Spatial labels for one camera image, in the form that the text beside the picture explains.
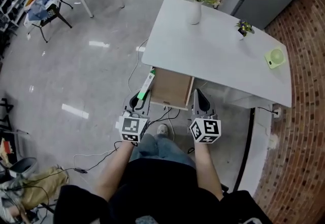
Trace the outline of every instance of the shoe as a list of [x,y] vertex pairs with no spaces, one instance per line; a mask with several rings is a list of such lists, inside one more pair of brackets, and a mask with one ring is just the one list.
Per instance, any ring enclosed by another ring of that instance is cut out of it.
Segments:
[[161,134],[168,136],[168,132],[168,126],[166,124],[161,124],[160,126],[158,126],[157,135]]

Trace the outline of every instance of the black chair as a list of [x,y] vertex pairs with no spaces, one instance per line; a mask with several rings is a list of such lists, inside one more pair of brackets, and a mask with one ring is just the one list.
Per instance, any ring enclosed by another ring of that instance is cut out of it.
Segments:
[[46,11],[49,13],[49,17],[48,18],[46,18],[45,20],[42,20],[41,23],[40,23],[40,25],[33,24],[33,26],[38,27],[41,30],[42,37],[43,37],[43,39],[44,39],[44,41],[46,43],[48,43],[48,41],[44,37],[42,28],[45,25],[47,25],[48,23],[50,23],[51,21],[53,21],[56,17],[58,17],[60,20],[62,20],[67,26],[69,26],[70,28],[72,28],[72,26],[60,14],[60,9],[61,9],[61,4],[62,3],[65,3],[66,5],[70,6],[71,9],[73,9],[73,7],[71,5],[69,5],[68,3],[64,2],[63,0],[60,0],[58,6],[55,5],[55,4],[51,4],[49,6],[49,8],[46,9]]

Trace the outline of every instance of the brick wall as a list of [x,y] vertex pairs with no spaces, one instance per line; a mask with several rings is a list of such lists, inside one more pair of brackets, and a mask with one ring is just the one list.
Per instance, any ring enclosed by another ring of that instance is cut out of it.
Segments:
[[287,46],[292,108],[272,124],[256,202],[274,223],[317,223],[325,209],[325,0],[294,0],[266,32]]

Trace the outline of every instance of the open drawer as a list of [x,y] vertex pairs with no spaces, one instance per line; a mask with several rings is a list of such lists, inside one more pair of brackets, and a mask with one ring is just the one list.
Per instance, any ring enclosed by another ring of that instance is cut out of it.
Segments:
[[155,68],[151,102],[166,107],[187,110],[194,77]]

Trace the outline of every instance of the gray floor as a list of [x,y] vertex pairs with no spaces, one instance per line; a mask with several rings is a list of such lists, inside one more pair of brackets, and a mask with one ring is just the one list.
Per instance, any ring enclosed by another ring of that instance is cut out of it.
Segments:
[[[128,94],[127,79],[137,59],[136,47],[150,35],[163,0],[86,0],[94,13],[90,19],[79,0],[65,0],[62,15],[73,26],[55,19],[44,28],[45,43],[38,29],[27,40],[21,26],[6,50],[0,85],[15,105],[11,121],[30,136],[24,140],[25,155],[35,156],[40,169],[54,164],[73,166],[74,154],[103,153],[119,140],[115,122]],[[141,87],[149,67],[141,64],[130,81],[131,89]],[[204,84],[196,81],[196,86]],[[249,110],[226,105],[221,91],[213,84],[203,87],[213,94],[222,121],[222,137],[211,151],[221,182],[232,189],[241,164],[249,122]],[[66,104],[83,111],[77,116],[62,109]],[[158,105],[150,107],[151,119],[164,113]],[[170,116],[177,113],[172,110]],[[190,112],[182,111],[173,120],[175,142],[187,151],[193,145],[187,133]],[[157,124],[148,130],[155,133]],[[78,167],[96,164],[102,156],[77,157]],[[71,183],[90,189],[104,164],[87,175],[69,171]]]

